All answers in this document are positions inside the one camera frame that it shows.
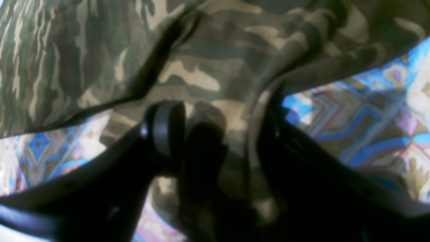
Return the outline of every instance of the camouflage clothing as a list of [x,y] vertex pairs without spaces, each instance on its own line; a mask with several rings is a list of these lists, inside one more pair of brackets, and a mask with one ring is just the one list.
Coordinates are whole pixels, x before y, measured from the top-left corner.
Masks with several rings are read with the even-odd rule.
[[[183,100],[188,130],[210,121],[225,132],[217,187],[227,201],[241,201],[230,218],[256,211],[249,225],[264,227],[285,209],[255,151],[272,94],[405,53],[430,33],[429,7],[427,0],[5,0],[0,138],[113,107],[101,138],[110,145],[149,105]],[[229,215],[214,216],[204,193],[179,206],[177,190],[174,179],[154,181],[157,211],[191,237],[220,240],[218,224]]]

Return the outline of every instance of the black plastic part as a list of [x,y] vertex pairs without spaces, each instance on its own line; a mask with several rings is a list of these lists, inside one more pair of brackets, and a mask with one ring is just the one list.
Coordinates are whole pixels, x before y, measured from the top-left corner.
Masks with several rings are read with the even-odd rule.
[[153,141],[170,145],[164,147],[168,153],[161,150],[164,158],[177,155],[175,149],[183,145],[184,119],[181,103],[152,107],[142,125],[90,163],[39,187],[0,198],[0,224],[57,242],[131,241],[150,182],[163,168],[154,160],[159,154],[152,149]]
[[430,241],[430,206],[346,168],[284,118],[268,109],[259,155],[286,198],[292,241]]

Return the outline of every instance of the camouflage jacket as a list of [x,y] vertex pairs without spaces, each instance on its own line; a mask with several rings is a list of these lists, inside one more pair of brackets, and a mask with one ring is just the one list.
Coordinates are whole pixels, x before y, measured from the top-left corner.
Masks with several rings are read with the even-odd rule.
[[255,151],[272,94],[407,52],[429,35],[429,8],[428,0],[4,0],[0,138],[113,108],[101,137],[109,146],[149,105],[183,100],[188,130],[210,121],[224,131],[228,152],[216,188],[240,201],[238,209],[215,216],[204,186],[190,199],[174,179],[154,181],[150,197],[190,237],[227,241],[223,221],[253,211],[249,224],[258,230],[285,210]]

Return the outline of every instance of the camouflage pants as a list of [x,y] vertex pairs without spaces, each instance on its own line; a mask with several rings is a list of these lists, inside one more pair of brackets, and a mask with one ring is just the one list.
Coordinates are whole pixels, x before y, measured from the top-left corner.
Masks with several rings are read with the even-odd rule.
[[[235,201],[237,214],[254,211],[250,224],[264,227],[285,209],[273,199],[255,150],[270,98],[351,76],[407,52],[429,35],[429,4],[5,0],[0,138],[76,124],[113,108],[101,138],[108,146],[136,125],[149,105],[182,100],[188,130],[208,121],[224,132],[228,152],[217,174],[219,196]],[[183,197],[175,180],[162,178],[150,195],[175,226],[192,228],[205,240],[223,234],[214,229],[222,221],[213,216],[216,204],[204,192],[199,199]]]

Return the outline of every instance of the camouflage fabric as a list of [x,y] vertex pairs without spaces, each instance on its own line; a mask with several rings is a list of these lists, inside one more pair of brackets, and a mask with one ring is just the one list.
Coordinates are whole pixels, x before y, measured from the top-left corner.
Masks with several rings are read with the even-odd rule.
[[229,150],[217,197],[234,209],[215,215],[218,200],[204,183],[191,199],[167,178],[151,187],[155,209],[201,241],[237,239],[222,225],[240,215],[253,228],[246,239],[256,240],[254,232],[286,209],[255,150],[268,100],[405,53],[429,35],[429,7],[427,0],[5,0],[0,138],[113,107],[101,138],[110,145],[149,105],[183,100],[188,130],[205,121],[224,131]]

